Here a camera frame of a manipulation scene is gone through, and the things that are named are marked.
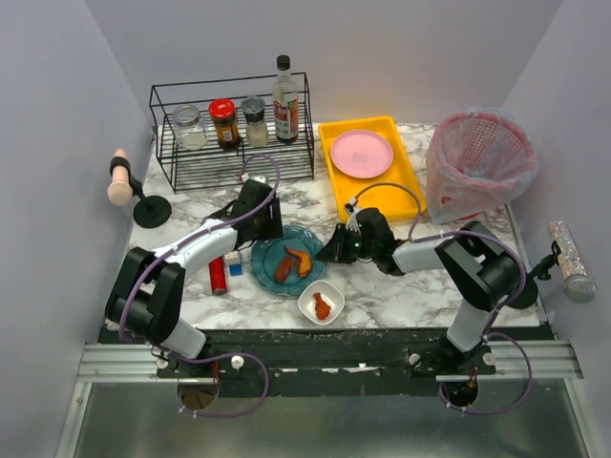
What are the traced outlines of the teal glass plate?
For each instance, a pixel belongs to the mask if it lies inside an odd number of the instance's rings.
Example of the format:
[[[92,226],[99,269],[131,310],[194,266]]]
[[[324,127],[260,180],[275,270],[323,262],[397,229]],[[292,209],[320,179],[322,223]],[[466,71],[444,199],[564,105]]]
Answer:
[[[298,274],[298,261],[285,249],[304,251],[312,260],[312,268],[307,276]],[[325,273],[326,267],[314,256],[323,248],[323,243],[311,231],[301,226],[286,225],[284,235],[277,239],[260,240],[251,249],[251,273],[257,283],[267,292],[278,296],[297,297],[314,281]],[[276,281],[275,273],[284,259],[295,260],[291,271],[283,282]]]

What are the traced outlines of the small white square dish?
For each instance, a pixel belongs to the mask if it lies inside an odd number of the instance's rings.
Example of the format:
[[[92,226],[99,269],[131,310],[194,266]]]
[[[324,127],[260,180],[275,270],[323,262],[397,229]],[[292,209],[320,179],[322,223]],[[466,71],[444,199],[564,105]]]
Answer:
[[[310,284],[298,299],[302,314],[318,325],[333,323],[345,307],[342,292],[326,281]]]

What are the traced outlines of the pink round plate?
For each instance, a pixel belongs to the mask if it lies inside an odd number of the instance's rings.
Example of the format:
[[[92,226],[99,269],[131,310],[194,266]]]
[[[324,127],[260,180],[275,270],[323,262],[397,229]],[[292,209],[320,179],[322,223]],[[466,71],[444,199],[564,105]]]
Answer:
[[[393,162],[389,142],[375,132],[351,130],[335,138],[330,147],[333,165],[349,177],[369,179],[383,175]]]

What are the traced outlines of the grey cap salt grinder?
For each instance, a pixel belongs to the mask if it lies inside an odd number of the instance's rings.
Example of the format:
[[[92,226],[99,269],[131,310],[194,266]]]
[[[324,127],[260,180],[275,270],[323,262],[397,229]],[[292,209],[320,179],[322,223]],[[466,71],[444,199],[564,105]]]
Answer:
[[[265,102],[256,95],[250,95],[241,102],[242,114],[246,121],[246,139],[253,148],[261,148],[268,143],[268,130],[264,120]]]

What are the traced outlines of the clear glass salt jar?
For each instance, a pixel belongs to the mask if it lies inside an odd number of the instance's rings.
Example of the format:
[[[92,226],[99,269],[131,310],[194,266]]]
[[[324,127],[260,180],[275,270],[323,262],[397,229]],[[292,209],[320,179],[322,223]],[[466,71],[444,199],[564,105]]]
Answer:
[[[187,151],[197,151],[207,143],[204,122],[197,106],[181,105],[172,113],[173,132],[178,145]]]

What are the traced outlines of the red lid sauce jar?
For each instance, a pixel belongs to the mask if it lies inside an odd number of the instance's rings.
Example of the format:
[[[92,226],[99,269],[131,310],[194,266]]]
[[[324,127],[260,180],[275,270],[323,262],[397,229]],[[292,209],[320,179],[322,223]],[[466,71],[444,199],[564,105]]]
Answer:
[[[213,100],[208,113],[213,121],[219,146],[225,151],[236,151],[241,144],[235,104],[228,98]]]

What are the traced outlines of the dark sauce glass bottle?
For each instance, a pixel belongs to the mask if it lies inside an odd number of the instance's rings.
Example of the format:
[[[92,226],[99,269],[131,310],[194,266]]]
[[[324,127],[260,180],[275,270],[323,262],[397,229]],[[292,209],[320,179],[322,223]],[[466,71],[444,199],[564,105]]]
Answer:
[[[275,133],[279,141],[290,144],[299,135],[298,88],[290,74],[290,57],[276,58],[278,76],[272,88]]]

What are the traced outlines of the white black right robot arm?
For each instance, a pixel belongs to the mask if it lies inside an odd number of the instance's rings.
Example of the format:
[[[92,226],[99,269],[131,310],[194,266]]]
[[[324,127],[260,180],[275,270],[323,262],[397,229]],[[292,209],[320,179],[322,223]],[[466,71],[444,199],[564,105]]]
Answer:
[[[481,344],[498,310],[517,299],[527,283],[521,258],[478,221],[441,235],[398,239],[376,208],[357,209],[346,224],[337,224],[315,259],[344,264],[371,260],[395,277],[446,270],[462,296],[446,340],[463,354]]]

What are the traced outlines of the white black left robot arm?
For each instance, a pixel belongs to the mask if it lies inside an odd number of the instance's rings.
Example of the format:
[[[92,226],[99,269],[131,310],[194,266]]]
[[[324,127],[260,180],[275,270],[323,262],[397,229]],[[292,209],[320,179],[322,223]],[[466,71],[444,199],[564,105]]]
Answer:
[[[180,316],[185,281],[251,241],[283,235],[276,189],[247,180],[237,199],[195,232],[167,246],[127,252],[105,306],[105,318],[150,344],[197,359],[206,335]]]

